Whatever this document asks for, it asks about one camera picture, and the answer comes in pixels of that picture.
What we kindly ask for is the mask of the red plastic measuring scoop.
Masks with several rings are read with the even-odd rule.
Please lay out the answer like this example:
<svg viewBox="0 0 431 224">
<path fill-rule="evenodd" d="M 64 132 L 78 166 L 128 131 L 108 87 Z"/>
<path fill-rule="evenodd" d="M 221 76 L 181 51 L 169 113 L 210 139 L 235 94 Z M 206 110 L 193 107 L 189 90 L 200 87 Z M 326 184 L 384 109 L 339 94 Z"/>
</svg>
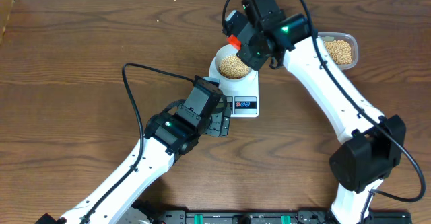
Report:
<svg viewBox="0 0 431 224">
<path fill-rule="evenodd" d="M 236 50 L 240 50 L 242 47 L 242 43 L 235 35 L 231 34 L 226 38 L 226 41 L 232 45 Z"/>
</svg>

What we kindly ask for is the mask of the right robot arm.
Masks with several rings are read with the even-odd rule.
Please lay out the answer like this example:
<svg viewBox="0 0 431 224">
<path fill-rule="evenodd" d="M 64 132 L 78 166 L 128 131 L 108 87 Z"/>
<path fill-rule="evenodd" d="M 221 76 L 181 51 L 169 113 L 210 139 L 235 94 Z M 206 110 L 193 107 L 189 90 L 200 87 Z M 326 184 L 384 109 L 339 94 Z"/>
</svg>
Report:
<svg viewBox="0 0 431 224">
<path fill-rule="evenodd" d="M 251 69 L 285 68 L 328 118 L 340 148 L 329 165 L 339 183 L 330 223 L 400 223 L 400 214 L 370 210 L 380 185 L 401 161 L 406 127 L 368 102 L 327 54 L 309 11 L 287 16 L 276 0 L 243 0 L 242 11 L 224 12 L 223 32 Z"/>
</svg>

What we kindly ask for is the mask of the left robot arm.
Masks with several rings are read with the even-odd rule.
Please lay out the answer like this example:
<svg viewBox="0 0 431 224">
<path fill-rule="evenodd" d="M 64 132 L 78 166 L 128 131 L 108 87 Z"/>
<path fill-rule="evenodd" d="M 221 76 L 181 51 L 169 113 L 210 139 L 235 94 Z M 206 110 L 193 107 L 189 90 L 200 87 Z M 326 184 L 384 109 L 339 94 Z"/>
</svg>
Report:
<svg viewBox="0 0 431 224">
<path fill-rule="evenodd" d="M 145 189 L 190 152 L 201 135 L 228 134 L 230 109 L 219 80 L 196 77 L 185 100 L 150 118 L 132 152 L 91 195 L 58 219 L 38 223 L 118 223 Z"/>
</svg>

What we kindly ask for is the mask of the soybeans in bowl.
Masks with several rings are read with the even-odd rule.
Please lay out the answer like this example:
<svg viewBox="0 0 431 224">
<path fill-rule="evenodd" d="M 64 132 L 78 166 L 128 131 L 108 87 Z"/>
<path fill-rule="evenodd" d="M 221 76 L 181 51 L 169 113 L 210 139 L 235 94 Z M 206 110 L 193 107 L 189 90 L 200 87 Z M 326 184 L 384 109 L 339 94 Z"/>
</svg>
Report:
<svg viewBox="0 0 431 224">
<path fill-rule="evenodd" d="M 224 57 L 218 66 L 221 75 L 228 79 L 241 79 L 246 77 L 251 69 L 245 65 L 235 54 Z"/>
</svg>

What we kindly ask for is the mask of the light grey round bowl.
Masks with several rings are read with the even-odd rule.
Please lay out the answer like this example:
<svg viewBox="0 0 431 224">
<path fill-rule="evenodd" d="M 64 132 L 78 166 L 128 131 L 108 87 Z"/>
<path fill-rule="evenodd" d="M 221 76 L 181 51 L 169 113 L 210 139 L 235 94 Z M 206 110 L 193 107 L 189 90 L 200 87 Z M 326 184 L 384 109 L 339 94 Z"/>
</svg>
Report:
<svg viewBox="0 0 431 224">
<path fill-rule="evenodd" d="M 229 44 L 216 53 L 215 69 L 222 77 L 237 80 L 245 78 L 251 72 L 251 68 L 236 55 L 237 52 L 238 50 Z"/>
</svg>

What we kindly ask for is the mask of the white digital kitchen scale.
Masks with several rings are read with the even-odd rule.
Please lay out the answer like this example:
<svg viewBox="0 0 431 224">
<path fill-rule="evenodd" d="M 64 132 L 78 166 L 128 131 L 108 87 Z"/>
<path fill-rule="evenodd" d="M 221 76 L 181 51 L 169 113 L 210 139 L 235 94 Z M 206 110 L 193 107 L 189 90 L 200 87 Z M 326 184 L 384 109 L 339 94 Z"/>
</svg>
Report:
<svg viewBox="0 0 431 224">
<path fill-rule="evenodd" d="M 259 75 L 251 72 L 242 79 L 232 80 L 222 77 L 211 62 L 209 76 L 220 80 L 220 89 L 232 104 L 232 117 L 256 118 L 259 115 Z"/>
</svg>

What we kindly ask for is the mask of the pile of soybeans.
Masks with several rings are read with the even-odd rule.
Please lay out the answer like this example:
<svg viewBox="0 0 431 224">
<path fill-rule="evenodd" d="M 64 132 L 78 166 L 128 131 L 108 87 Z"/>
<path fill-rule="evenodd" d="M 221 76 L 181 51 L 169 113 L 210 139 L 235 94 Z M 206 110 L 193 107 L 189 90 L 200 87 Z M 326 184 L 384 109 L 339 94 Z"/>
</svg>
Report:
<svg viewBox="0 0 431 224">
<path fill-rule="evenodd" d="M 330 57 L 338 65 L 348 65 L 352 63 L 352 49 L 345 40 L 325 41 L 325 48 Z"/>
</svg>

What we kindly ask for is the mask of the clear plastic container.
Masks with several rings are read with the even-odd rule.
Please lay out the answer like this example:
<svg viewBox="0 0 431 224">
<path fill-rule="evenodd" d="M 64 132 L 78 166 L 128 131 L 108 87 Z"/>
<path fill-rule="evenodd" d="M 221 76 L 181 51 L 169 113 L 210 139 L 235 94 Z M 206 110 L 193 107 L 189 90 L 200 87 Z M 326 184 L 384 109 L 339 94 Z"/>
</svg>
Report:
<svg viewBox="0 0 431 224">
<path fill-rule="evenodd" d="M 319 32 L 329 56 L 344 71 L 354 67 L 359 59 L 356 39 L 341 32 Z"/>
</svg>

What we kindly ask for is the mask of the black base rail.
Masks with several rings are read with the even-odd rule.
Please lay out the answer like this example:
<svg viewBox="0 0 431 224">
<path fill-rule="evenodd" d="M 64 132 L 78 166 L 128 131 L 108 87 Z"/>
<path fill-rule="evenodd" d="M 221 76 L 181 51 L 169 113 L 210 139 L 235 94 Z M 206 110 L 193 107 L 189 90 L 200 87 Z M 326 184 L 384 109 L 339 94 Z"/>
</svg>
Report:
<svg viewBox="0 0 431 224">
<path fill-rule="evenodd" d="M 336 220 L 325 211 L 217 213 L 164 211 L 150 216 L 156 224 L 330 224 Z"/>
</svg>

